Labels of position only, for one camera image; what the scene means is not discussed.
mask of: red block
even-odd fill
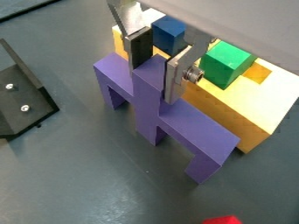
[[[213,219],[206,219],[201,224],[241,224],[241,222],[233,215],[229,215]]]

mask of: white panel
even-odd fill
[[[140,0],[299,74],[297,0]]]

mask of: toy block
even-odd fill
[[[170,55],[168,55],[156,46],[153,46],[153,55],[156,55],[156,54],[160,54],[165,59],[169,59],[170,58]]]
[[[229,215],[218,218],[206,219],[201,224],[241,224],[236,216]]]
[[[230,82],[246,71],[257,57],[233,45],[220,41],[200,59],[200,69],[205,79],[225,89]]]
[[[169,16],[152,23],[153,45],[168,55],[176,55],[186,47],[182,39],[185,24]]]
[[[122,42],[122,39],[121,39],[121,31],[120,31],[117,25],[114,25],[112,27],[112,34],[113,34],[113,40],[114,40],[116,54],[120,55],[125,60],[128,60],[126,51],[124,49],[124,42]]]
[[[225,90],[202,78],[197,85],[188,83],[181,97],[240,138],[244,153],[272,135],[299,97],[299,77],[284,69],[256,59],[246,73],[266,70],[260,84],[240,75]]]
[[[185,172],[201,183],[221,167],[238,138],[182,99],[173,105],[164,102],[164,62],[154,55],[130,77],[126,61],[110,53],[93,67],[106,104],[114,109],[124,101],[132,103],[136,131],[150,144],[168,134],[185,146],[193,154]]]

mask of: purple block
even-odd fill
[[[124,101],[133,104],[136,130],[150,144],[168,134],[192,152],[185,172],[201,183],[221,167],[238,138],[182,99],[173,105],[164,102],[164,58],[154,55],[130,78],[126,61],[112,53],[94,71],[106,104],[113,109]]]

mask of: black metal plate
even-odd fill
[[[37,125],[58,108],[27,68],[18,63],[0,72],[0,137],[15,137]],[[14,89],[5,89],[6,84]],[[30,109],[21,111],[21,106]]]

